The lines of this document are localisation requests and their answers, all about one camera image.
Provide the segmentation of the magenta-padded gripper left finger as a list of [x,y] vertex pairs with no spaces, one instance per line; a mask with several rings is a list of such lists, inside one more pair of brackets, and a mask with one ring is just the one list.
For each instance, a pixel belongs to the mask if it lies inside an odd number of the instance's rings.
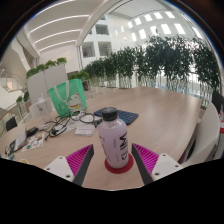
[[67,157],[58,156],[44,170],[81,186],[93,155],[94,147],[90,144]]

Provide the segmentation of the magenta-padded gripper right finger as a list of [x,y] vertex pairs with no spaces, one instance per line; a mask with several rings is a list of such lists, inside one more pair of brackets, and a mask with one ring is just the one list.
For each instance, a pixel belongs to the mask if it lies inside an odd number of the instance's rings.
[[168,154],[157,154],[135,143],[132,144],[132,155],[145,185],[182,169]]

